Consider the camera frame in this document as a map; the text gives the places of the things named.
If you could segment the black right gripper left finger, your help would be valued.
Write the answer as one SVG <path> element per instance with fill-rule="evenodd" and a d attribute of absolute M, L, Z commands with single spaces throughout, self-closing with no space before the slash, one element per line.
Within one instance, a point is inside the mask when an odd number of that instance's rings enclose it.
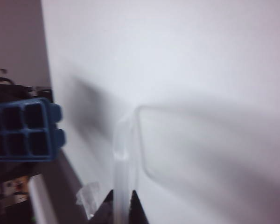
<path fill-rule="evenodd" d="M 90 224 L 113 224 L 113 189 L 89 221 Z"/>

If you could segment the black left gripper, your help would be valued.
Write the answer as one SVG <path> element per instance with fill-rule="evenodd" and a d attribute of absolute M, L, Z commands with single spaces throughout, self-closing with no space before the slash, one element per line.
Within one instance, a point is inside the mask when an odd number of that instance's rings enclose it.
<path fill-rule="evenodd" d="M 53 103 L 51 89 L 25 87 L 22 85 L 0 84 L 0 103 L 13 102 L 31 98 L 46 98 Z"/>

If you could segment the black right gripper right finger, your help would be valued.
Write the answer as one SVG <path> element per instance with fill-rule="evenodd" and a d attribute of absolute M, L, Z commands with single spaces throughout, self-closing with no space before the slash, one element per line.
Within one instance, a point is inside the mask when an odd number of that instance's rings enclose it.
<path fill-rule="evenodd" d="M 132 191 L 129 210 L 129 224 L 149 224 L 136 190 Z"/>

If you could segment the thin finger of the black left gripper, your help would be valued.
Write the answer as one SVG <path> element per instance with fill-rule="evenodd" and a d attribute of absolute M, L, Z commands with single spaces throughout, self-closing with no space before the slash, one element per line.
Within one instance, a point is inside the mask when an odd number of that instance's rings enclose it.
<path fill-rule="evenodd" d="M 0 183 L 21 176 L 42 174 L 51 162 L 2 162 L 0 161 Z"/>

